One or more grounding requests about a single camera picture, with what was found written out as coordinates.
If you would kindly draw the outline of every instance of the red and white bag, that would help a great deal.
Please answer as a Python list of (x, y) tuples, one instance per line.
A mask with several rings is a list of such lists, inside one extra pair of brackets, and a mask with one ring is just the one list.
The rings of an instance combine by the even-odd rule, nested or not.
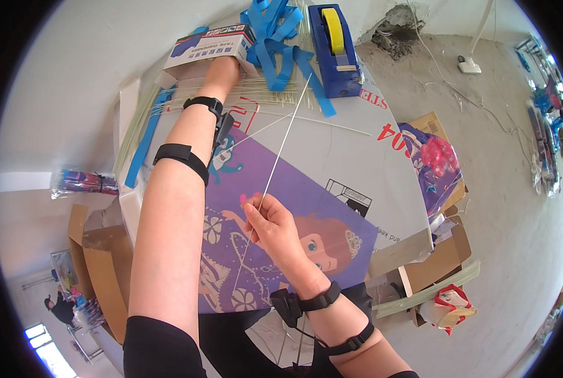
[(433, 327), (444, 329), (451, 335), (452, 329), (477, 314), (477, 309), (468, 301), (464, 291), (452, 283), (439, 290), (434, 299), (424, 302), (419, 313)]

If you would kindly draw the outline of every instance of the tape dispenser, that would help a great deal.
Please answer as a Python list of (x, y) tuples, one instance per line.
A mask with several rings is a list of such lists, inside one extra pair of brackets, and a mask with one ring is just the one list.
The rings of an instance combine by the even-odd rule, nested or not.
[(338, 4), (311, 5), (308, 18), (325, 96), (332, 99), (360, 95), (364, 79)]

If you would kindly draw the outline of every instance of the blue tape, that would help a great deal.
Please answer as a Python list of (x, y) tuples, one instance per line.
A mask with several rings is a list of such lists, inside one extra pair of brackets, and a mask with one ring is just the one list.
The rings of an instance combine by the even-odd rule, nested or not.
[[(176, 88), (176, 84), (173, 85), (170, 89)], [(172, 98), (172, 93), (164, 91), (162, 89), (160, 94), (157, 95), (156, 101), (154, 102), (153, 106), (162, 104), (166, 101), (170, 101)], [(145, 134), (139, 143), (139, 147), (136, 149), (134, 156), (132, 158), (132, 162), (130, 163), (130, 169), (128, 170), (128, 175), (126, 176), (126, 182), (124, 185), (128, 187), (134, 187), (136, 185), (136, 177), (139, 174), (139, 170), (141, 169), (141, 165), (145, 161), (145, 156), (147, 156), (147, 151), (149, 150), (149, 145), (151, 145), (151, 139), (153, 138), (153, 133), (156, 131), (157, 122), (160, 120), (160, 114), (157, 112), (160, 109), (156, 108), (151, 111), (151, 117), (149, 117), (149, 122), (147, 123), (147, 127), (145, 129)]]
[(208, 26), (200, 26), (193, 31), (192, 34), (207, 32), (210, 28)]
[[(280, 18), (284, 18), (284, 22), (278, 25)], [(292, 39), (298, 34), (296, 26), (302, 18), (300, 9), (287, 6), (287, 0), (272, 0), (270, 3), (267, 0), (252, 0), (252, 5), (240, 13), (240, 21), (249, 24), (256, 36), (256, 41), (248, 50), (246, 59), (255, 66), (262, 67), (267, 87), (270, 91), (276, 92), (285, 90), (295, 60), (302, 75), (305, 78), (311, 76), (308, 83), (324, 116), (332, 117), (336, 114), (336, 110), (330, 99), (325, 97), (323, 86), (308, 62), (313, 53), (283, 43), (286, 38)], [(279, 74), (277, 74), (275, 53), (282, 54)]]

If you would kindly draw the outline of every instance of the floor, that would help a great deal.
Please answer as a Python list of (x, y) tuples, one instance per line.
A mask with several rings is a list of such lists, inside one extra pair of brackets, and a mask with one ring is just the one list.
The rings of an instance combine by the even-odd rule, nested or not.
[[(474, 59), (479, 76), (459, 72), (456, 57), (470, 38), (424, 37), (444, 77), (474, 102), (496, 113), (505, 129), (532, 128), (525, 110), (531, 75), (511, 47), (481, 40)], [(435, 111), (454, 146), (469, 193), (458, 207), (481, 273), (465, 286), (479, 313), (452, 334), (425, 325), (419, 329), (406, 313), (378, 319), (375, 325), (422, 378), (504, 377), (523, 354), (563, 284), (563, 190), (555, 198), (536, 195), (530, 165), (517, 134), (505, 134), (493, 117), (455, 95), (437, 72), (426, 49), (394, 62), (372, 43), (357, 47), (398, 122), (409, 122)], [(496, 78), (491, 72), (496, 59)], [(504, 106), (504, 97), (508, 107)], [(506, 114), (510, 112), (517, 126)], [(523, 148), (528, 151), (523, 138)], [(560, 167), (563, 186), (563, 166)], [(297, 333), (286, 337), (272, 312), (247, 334), (279, 366), (290, 366), (299, 349)], [(301, 347), (300, 364), (312, 359), (312, 346)], [(209, 376), (217, 374), (207, 368)]]

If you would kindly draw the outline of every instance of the wall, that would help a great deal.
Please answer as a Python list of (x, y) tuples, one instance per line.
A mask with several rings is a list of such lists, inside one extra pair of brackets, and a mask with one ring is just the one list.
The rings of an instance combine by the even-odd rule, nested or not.
[(72, 205), (106, 208), (113, 196), (73, 193), (50, 199), (49, 190), (0, 193), (0, 266), (5, 278), (52, 269), (50, 254), (69, 248), (67, 223)]
[[(64, 1), (27, 52), (14, 81), (0, 130), (0, 172), (50, 172), (61, 166), (111, 170), (113, 108), (121, 86), (161, 58), (179, 36), (237, 14), (248, 3)], [(399, 2), (338, 3), (357, 40)], [(466, 36), (476, 30), (485, 3), (413, 2), (427, 21), (423, 32)], [(532, 26), (512, 0), (498, 3), (497, 39), (516, 43)], [(489, 22), (483, 37), (491, 39), (492, 34)]]
[[(9, 280), (9, 295), (19, 316), (23, 328), (28, 329), (39, 323), (44, 324), (59, 352), (63, 355), (76, 374), (82, 378), (121, 377), (118, 370), (111, 364), (104, 354), (97, 356), (91, 365), (86, 362), (80, 353), (72, 349), (70, 342), (73, 340), (65, 324), (60, 322), (55, 315), (50, 313), (44, 306), (44, 298), (48, 295), (56, 302), (57, 283), (51, 281), (42, 283), (27, 290), (22, 290), (21, 285), (35, 281), (39, 278), (50, 276), (50, 271), (24, 276), (22, 278)], [(103, 329), (97, 329), (101, 336), (108, 336)], [(76, 337), (87, 352), (96, 350), (97, 345), (90, 335), (79, 335)], [(122, 347), (115, 345), (121, 353)]]

